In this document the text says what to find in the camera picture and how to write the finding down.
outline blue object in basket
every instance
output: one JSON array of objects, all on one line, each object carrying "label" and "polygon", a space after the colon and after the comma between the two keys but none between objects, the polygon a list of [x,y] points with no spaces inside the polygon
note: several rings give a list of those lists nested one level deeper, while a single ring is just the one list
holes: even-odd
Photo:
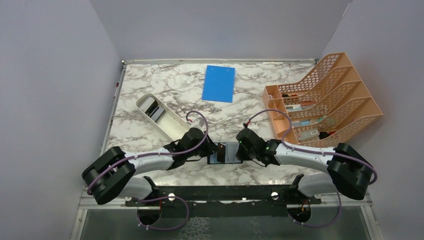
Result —
[{"label": "blue object in basket", "polygon": [[236,69],[234,67],[208,65],[201,99],[232,103],[235,77]]}]

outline purple cable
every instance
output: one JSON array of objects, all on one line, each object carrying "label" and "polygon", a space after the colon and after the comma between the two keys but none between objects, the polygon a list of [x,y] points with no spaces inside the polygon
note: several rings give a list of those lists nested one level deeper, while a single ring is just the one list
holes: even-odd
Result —
[{"label": "purple cable", "polygon": [[287,118],[287,120],[288,120],[288,123],[289,123],[288,130],[287,130],[287,131],[286,131],[286,132],[282,135],[282,137],[281,137],[281,143],[282,143],[282,144],[283,144],[286,148],[288,148],[288,149],[293,149],[293,150],[296,150],[296,151],[299,151],[299,152],[303,152],[303,153],[307,153],[307,154],[318,154],[318,155],[322,155],[322,154],[324,154],[324,155],[333,155],[333,156],[339,156],[339,157],[342,157],[342,158],[345,158],[345,159],[352,160],[352,161],[357,162],[357,163],[359,163],[359,164],[365,165],[365,166],[367,166],[369,169],[371,169],[372,173],[374,174],[374,178],[373,178],[373,179],[369,182],[369,184],[370,184],[370,185],[371,185],[371,184],[373,184],[373,183],[375,183],[375,182],[377,181],[377,171],[374,169],[374,167],[373,167],[373,166],[371,166],[369,163],[364,162],[364,161],[362,161],[362,160],[360,160],[360,159],[358,159],[358,158],[356,158],[356,157],[348,156],[348,155],[341,154],[341,153],[338,153],[338,152],[329,152],[329,151],[320,152],[320,151],[314,151],[314,150],[307,150],[307,149],[302,149],[302,148],[292,147],[292,146],[288,145],[286,142],[284,142],[284,138],[287,136],[287,134],[289,134],[290,130],[292,129],[292,120],[290,120],[290,118],[289,118],[289,116],[288,116],[287,114],[285,114],[284,112],[282,112],[282,111],[280,111],[280,110],[278,110],[278,109],[265,109],[265,110],[262,110],[262,111],[260,111],[260,112],[256,113],[255,115],[253,115],[251,118],[249,118],[248,123],[250,123],[250,121],[251,121],[254,117],[258,116],[259,114],[261,114],[261,113],[265,113],[265,112],[269,112],[269,111],[273,111],[273,112],[280,113],[280,114],[282,114],[284,117],[286,117],[286,118]]},{"label": "purple cable", "polygon": [[137,199],[137,201],[142,202],[142,203],[149,203],[149,202],[154,202],[154,201],[158,201],[158,200],[162,200],[162,199],[169,199],[169,198],[178,199],[178,200],[181,200],[182,203],[184,203],[185,209],[187,209],[187,214],[185,215],[184,221],[182,221],[182,223],[180,223],[177,226],[173,226],[173,227],[169,227],[169,228],[162,228],[162,227],[144,225],[142,223],[142,221],[140,220],[139,213],[137,212],[137,220],[139,222],[139,226],[146,227],[147,229],[161,230],[161,231],[172,231],[172,230],[176,230],[176,229],[179,229],[182,226],[184,226],[187,223],[187,221],[189,220],[190,209],[189,209],[189,205],[187,204],[187,202],[184,199],[182,199],[181,197],[179,197],[179,196],[161,196],[161,197],[149,199],[149,200],[140,200],[140,199],[137,199],[137,198],[135,198],[135,199]]},{"label": "purple cable", "polygon": [[291,219],[293,219],[294,223],[297,223],[299,225],[302,225],[302,227],[307,227],[307,228],[312,228],[312,229],[320,229],[320,228],[325,228],[328,227],[330,225],[332,225],[333,223],[335,223],[341,216],[342,214],[342,199],[340,198],[340,194],[337,192],[337,197],[338,197],[338,210],[337,210],[337,215],[329,222],[327,222],[326,224],[322,224],[322,225],[311,225],[311,224],[307,224],[307,223],[301,223],[299,221],[296,221],[290,214],[288,215]]},{"label": "purple cable", "polygon": [[[185,119],[188,119],[188,116],[189,116],[189,114],[191,114],[191,113],[196,113],[196,114],[198,114],[198,115],[200,115],[200,117],[201,118],[203,118],[203,120],[204,120],[204,124],[206,125],[206,131],[204,132],[204,136],[203,136],[203,138],[202,138],[202,140],[196,145],[196,146],[194,146],[194,147],[192,147],[192,148],[190,148],[190,149],[188,149],[188,150],[185,150],[185,151],[180,151],[180,152],[163,152],[163,153],[157,153],[157,152],[148,152],[148,153],[143,153],[143,154],[140,154],[140,155],[137,155],[137,158],[143,158],[143,157],[147,157],[147,156],[153,156],[153,155],[158,155],[158,154],[160,154],[160,155],[164,155],[164,156],[175,156],[175,155],[181,155],[181,154],[186,154],[186,153],[189,153],[189,152],[191,152],[191,151],[193,151],[193,150],[195,150],[195,149],[197,149],[200,145],[202,145],[202,143],[206,140],[206,138],[208,137],[208,131],[209,131],[209,126],[208,126],[208,121],[206,120],[206,117],[205,116],[203,116],[203,114],[201,114],[200,112],[198,112],[198,111],[195,111],[195,110],[191,110],[191,111],[189,111],[189,112],[187,112],[187,114],[185,115]],[[115,168],[116,166],[118,166],[119,164],[121,164],[121,163],[123,163],[123,162],[125,162],[125,161],[128,161],[128,160],[131,160],[131,159],[134,159],[134,157],[135,156],[129,156],[129,157],[125,157],[125,158],[122,158],[121,160],[119,160],[119,161],[117,161],[117,162],[115,162],[114,164],[112,164],[112,165],[110,165],[108,168],[106,168],[106,170],[104,170],[102,173],[100,173],[91,183],[90,183],[90,185],[88,185],[88,187],[87,187],[87,194],[88,195],[92,195],[92,189],[93,189],[93,187],[94,187],[94,185],[97,183],[97,181],[101,178],[101,177],[103,177],[106,173],[108,173],[110,170],[112,170],[113,168]]]}]

